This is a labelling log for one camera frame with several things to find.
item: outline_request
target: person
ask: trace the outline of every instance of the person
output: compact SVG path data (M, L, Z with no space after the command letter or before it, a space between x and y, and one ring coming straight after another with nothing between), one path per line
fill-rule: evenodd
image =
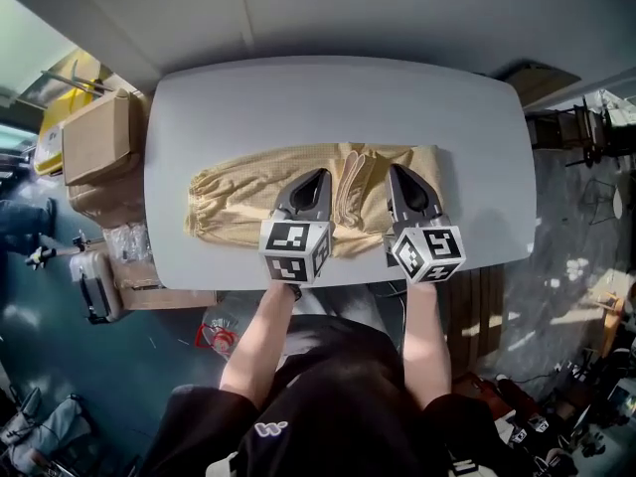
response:
M42 209L24 203L0 200L0 248L30 255L39 245L39 235L55 234L56 202L49 198Z
M407 289L402 356L361 323L292 318L296 295L269 286L217 389L173 391L140 476L532 474L488 405L451 393L434 285Z

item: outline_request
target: white table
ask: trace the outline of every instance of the white table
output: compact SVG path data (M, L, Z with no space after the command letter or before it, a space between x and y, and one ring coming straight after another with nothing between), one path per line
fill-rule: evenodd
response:
M169 288L259 289L256 249L184 233L188 187L201 170L258 151L325 142L436 144L446 212L464 268L532 251L535 168L513 89L492 79L407 62L300 57L176 73L157 87L145 163L148 230ZM331 258L315 286L403 278L380 247Z

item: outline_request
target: suitcase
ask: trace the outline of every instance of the suitcase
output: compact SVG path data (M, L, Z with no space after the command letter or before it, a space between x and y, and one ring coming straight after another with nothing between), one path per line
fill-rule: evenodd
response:
M93 324L111 323L126 312L115 288L108 254L89 250L75 254L69 263L73 283L77 283L88 310L87 320Z

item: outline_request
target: concrete floor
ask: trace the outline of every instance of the concrete floor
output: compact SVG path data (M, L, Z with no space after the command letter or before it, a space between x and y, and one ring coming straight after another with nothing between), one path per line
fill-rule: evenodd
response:
M596 293L588 290L628 287L621 270L628 262L631 218L591 227L590 207L580 204L592 176L615 183L613 163L565 169L564 163L578 155L535 153L534 253L506 265L501 347L481 363L487 375L524 380L572 358L598 337L602 311L590 306ZM88 237L99 235L96 225L70 208L60 178L23 184L13 199L44 205L49 196L59 200L58 246L69 245L79 229ZM597 217L606 213L609 205ZM192 344L203 309L136 312L115 324L91 326L82 319L80 292L70 283L64 257L33 271L22 256L8 255L3 293L0 361L14 387L22 395L40 387L46 410L69 393L82 396L100 433L125 456L145 452L174 387L219 380L225 361ZM399 330L400 323L394 317L387 325ZM537 380L524 387L539 394L545 385Z

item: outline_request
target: yellow object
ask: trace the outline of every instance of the yellow object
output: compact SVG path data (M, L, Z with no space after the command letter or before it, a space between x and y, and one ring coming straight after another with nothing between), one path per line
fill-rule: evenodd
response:
M327 168L333 180L333 255L354 256L379 245L392 224L385 188L391 164L411 168L441 195L436 150L327 143L240 157L193 178L185 232L209 242L257 247L260 222L269 218L280 190L303 173Z
M50 175L62 169L62 132L60 124L81 107L92 102L92 94L73 88L54 100L44 111L34 168L38 175Z

